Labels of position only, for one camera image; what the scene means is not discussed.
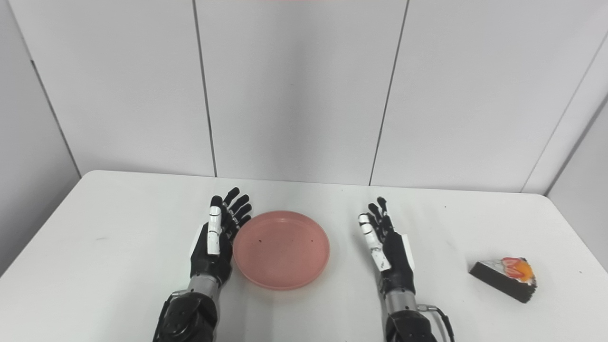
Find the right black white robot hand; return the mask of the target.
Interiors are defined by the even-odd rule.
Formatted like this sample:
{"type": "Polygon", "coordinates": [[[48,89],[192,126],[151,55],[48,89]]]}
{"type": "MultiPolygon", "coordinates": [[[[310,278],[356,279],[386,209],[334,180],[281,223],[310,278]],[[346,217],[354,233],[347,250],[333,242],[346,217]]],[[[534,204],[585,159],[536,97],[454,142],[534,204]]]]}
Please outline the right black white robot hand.
{"type": "Polygon", "coordinates": [[[379,290],[416,294],[413,269],[403,236],[396,232],[388,213],[387,200],[377,197],[368,205],[369,212],[358,216],[359,227],[372,260],[379,272],[379,290]]]}

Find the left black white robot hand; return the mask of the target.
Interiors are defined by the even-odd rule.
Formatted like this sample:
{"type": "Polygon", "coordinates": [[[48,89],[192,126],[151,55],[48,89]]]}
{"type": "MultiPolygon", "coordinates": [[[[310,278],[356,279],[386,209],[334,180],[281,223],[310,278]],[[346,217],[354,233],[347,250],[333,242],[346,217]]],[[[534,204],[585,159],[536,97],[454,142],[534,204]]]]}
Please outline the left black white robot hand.
{"type": "Polygon", "coordinates": [[[222,287],[232,273],[234,241],[241,228],[252,219],[250,197],[234,187],[226,196],[211,198],[207,223],[196,239],[190,256],[190,275],[211,276],[222,287]]]}

